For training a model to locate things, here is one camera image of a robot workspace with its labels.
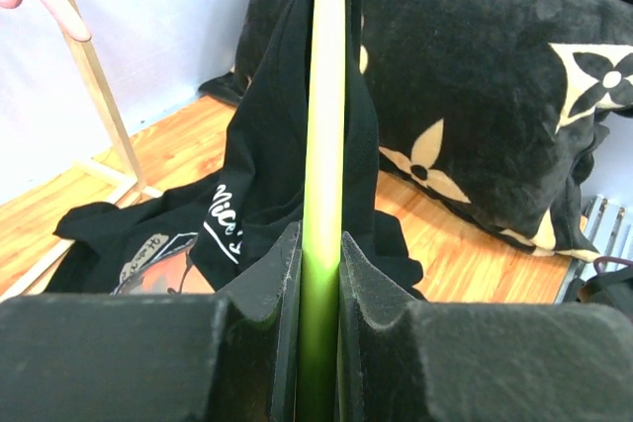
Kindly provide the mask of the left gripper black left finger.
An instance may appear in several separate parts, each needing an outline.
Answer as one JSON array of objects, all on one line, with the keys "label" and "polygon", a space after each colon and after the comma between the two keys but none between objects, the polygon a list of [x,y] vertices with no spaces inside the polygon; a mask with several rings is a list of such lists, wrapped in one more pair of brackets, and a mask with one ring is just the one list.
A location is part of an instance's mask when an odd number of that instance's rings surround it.
[{"label": "left gripper black left finger", "polygon": [[28,295],[1,306],[5,421],[290,421],[301,228],[213,295]]}]

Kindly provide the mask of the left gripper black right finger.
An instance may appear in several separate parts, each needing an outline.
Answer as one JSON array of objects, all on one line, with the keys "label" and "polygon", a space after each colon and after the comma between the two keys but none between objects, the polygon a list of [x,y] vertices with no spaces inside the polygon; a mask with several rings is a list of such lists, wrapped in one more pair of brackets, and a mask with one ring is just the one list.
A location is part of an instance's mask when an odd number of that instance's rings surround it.
[{"label": "left gripper black right finger", "polygon": [[628,421],[632,323],[600,304],[414,298],[350,236],[339,268],[344,421]]}]

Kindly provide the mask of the black t shirt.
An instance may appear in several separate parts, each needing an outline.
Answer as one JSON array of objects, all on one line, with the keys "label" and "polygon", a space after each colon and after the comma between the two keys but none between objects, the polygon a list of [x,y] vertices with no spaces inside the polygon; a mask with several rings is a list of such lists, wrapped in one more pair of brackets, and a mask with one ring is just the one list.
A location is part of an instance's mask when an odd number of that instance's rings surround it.
[{"label": "black t shirt", "polygon": [[260,260],[303,216],[313,0],[250,0],[264,37],[228,124],[223,166],[120,209],[70,210],[54,294],[210,294]]}]

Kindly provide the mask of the lime green hanger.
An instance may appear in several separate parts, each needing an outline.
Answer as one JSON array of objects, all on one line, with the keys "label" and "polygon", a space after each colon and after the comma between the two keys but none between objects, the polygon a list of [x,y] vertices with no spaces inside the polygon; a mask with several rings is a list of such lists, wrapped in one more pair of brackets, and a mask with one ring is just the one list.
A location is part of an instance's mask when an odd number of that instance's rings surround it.
[{"label": "lime green hanger", "polygon": [[346,0],[314,0],[296,418],[334,414],[346,79]]}]

